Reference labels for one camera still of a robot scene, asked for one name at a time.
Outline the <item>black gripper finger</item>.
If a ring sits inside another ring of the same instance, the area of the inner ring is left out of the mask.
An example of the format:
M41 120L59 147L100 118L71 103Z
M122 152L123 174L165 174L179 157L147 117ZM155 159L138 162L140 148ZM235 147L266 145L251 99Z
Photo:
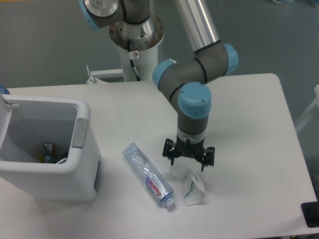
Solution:
M215 147L202 148L196 160L201 164L201 172L205 167L214 166Z
M170 165L174 166L175 159L182 156L182 152L178 146L178 141L174 142L173 140L167 138L163 146L162 156L169 159Z

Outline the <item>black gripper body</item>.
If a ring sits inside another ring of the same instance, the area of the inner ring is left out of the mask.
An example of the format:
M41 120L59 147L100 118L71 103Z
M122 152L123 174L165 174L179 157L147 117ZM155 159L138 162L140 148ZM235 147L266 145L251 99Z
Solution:
M175 157L189 157L193 159L202 159L204 156L204 139L193 143L190 139L183 141L179 136L176 138L176 145L174 147Z

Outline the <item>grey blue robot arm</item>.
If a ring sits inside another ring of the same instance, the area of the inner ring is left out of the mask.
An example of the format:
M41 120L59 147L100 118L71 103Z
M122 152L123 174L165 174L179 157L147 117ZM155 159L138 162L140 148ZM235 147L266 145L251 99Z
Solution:
M148 0L79 1L92 29L109 28L122 55L124 80L153 80L176 110L176 140L165 141L163 156L170 161L184 156L202 167L213 166L215 149L204 147L211 110L207 83L232 73L239 64L238 54L232 45L221 42L205 1L178 0L175 4L194 52L185 64L171 59L158 62L157 46L164 27Z

